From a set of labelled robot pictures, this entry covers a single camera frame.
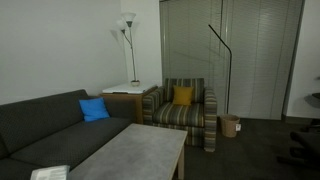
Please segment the dark grey fabric sofa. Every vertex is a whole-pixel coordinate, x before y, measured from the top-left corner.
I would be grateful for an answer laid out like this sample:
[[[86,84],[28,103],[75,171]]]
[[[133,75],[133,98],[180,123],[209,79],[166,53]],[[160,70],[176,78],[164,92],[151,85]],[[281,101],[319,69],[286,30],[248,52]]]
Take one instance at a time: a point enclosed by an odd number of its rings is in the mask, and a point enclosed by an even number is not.
[[[135,103],[104,98],[109,116],[87,122],[83,89],[0,106],[0,180],[30,180],[35,169],[75,168],[135,121]]]

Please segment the wooden side table white top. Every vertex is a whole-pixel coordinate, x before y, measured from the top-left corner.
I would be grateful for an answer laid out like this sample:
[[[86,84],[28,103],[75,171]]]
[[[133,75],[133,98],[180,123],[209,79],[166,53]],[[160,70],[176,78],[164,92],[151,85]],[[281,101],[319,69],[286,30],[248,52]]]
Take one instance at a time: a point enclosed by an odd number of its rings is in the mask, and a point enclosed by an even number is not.
[[[113,99],[134,100],[136,107],[136,122],[138,124],[142,124],[142,99],[156,88],[156,84],[143,83],[137,87],[133,87],[131,84],[121,84],[104,89],[101,93],[101,96]]]

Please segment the yellow cushion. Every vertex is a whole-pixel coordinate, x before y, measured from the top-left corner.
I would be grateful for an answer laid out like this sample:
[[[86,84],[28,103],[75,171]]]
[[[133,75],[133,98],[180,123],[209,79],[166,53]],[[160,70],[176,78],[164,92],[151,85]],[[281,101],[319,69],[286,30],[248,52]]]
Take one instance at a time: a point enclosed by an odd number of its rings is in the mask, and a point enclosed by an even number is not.
[[[192,87],[175,86],[173,103],[175,105],[189,106],[192,101]]]

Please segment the blue throw pillow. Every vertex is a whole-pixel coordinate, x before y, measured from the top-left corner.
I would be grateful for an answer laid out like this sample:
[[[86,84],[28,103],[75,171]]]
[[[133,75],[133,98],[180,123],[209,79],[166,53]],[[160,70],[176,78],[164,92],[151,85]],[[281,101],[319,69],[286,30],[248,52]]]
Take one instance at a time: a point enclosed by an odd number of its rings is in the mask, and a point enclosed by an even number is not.
[[[84,120],[86,122],[110,117],[102,97],[89,100],[80,100],[79,103],[84,114]]]

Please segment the black office chair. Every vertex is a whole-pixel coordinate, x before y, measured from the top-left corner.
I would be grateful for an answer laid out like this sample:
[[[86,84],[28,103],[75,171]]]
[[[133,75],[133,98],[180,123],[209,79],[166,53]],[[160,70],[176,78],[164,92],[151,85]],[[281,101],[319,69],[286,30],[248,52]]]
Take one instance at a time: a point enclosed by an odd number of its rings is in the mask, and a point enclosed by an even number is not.
[[[290,138],[300,147],[290,147],[291,158],[277,156],[277,162],[292,166],[320,170],[320,120],[313,119],[300,131],[292,131]]]

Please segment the grey window blinds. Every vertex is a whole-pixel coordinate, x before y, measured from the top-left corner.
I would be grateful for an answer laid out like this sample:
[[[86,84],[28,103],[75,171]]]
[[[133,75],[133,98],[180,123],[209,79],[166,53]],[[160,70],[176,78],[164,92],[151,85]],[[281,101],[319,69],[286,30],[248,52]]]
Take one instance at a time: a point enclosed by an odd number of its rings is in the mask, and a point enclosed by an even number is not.
[[[203,78],[218,112],[282,116],[304,0],[161,0],[162,73]]]

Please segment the grey wooden coffee table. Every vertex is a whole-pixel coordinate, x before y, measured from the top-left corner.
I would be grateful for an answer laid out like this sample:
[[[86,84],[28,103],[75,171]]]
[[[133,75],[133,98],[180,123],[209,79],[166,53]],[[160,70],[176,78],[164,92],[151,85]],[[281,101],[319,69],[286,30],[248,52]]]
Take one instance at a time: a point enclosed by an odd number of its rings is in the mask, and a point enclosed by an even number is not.
[[[71,171],[69,180],[184,179],[187,132],[131,124]]]

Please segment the tan waste basket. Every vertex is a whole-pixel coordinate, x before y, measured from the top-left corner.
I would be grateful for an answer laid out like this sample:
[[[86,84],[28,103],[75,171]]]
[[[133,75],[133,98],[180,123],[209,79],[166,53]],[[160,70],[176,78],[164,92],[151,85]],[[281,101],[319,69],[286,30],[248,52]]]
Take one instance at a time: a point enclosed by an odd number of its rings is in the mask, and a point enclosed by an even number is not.
[[[222,134],[233,138],[241,130],[240,118],[236,115],[225,114],[220,117]]]

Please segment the blue open tissue box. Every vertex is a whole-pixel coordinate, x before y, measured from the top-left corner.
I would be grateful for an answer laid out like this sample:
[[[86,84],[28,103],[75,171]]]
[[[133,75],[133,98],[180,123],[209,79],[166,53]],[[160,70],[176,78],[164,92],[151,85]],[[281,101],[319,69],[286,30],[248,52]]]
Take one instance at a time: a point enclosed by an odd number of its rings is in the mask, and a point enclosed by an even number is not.
[[[68,165],[36,169],[32,171],[30,180],[67,180],[69,169]]]

